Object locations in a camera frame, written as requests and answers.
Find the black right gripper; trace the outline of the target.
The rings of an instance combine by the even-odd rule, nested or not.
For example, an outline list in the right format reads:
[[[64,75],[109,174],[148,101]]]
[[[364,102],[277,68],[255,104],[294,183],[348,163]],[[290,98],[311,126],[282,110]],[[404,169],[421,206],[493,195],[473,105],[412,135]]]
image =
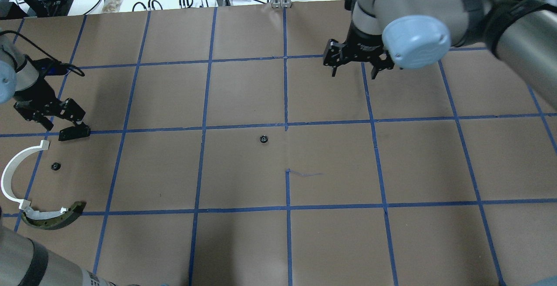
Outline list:
[[[386,50],[382,35],[366,34],[354,24],[350,24],[344,42],[330,39],[326,43],[323,65],[332,67],[332,77],[336,77],[338,67],[354,61],[370,63],[374,66],[371,80],[375,80],[383,70],[394,68],[394,62]]]

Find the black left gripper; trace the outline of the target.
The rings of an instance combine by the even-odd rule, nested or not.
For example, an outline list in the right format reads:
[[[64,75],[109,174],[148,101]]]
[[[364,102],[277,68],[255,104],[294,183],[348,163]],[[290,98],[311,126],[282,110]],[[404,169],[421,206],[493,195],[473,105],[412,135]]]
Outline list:
[[[26,121],[39,123],[46,131],[51,131],[54,127],[51,117],[71,121],[75,127],[86,127],[82,107],[74,99],[58,99],[54,89],[44,79],[39,79],[24,90],[16,91],[14,100],[13,108]]]

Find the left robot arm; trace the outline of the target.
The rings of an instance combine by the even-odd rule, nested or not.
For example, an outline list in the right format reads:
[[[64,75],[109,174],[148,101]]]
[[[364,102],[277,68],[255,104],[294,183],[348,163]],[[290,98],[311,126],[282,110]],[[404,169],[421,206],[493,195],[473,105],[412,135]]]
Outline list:
[[[73,99],[60,100],[46,81],[46,76],[61,76],[74,72],[84,76],[73,64],[63,63],[50,54],[44,59],[32,60],[20,52],[8,37],[11,30],[1,32],[1,103],[14,99],[14,109],[26,120],[42,125],[47,131],[53,128],[50,117],[72,123],[62,129],[59,141],[86,138],[91,134],[83,119],[85,112]],[[12,189],[13,175],[30,155],[49,148],[43,139],[32,147],[17,153],[1,175],[1,192],[6,199],[18,205],[22,218],[30,226],[56,230],[74,222],[82,214],[84,202],[58,211],[41,212],[32,208],[28,199],[18,198]],[[89,271],[33,239],[1,227],[1,284],[3,286],[97,286],[99,283]]]

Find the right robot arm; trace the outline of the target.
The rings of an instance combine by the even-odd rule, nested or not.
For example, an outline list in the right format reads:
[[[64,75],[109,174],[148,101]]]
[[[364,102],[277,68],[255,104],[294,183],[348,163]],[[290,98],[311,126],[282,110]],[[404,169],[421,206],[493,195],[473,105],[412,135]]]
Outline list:
[[[484,44],[556,104],[556,0],[346,0],[346,40],[330,39],[323,64],[418,69],[450,48]]]

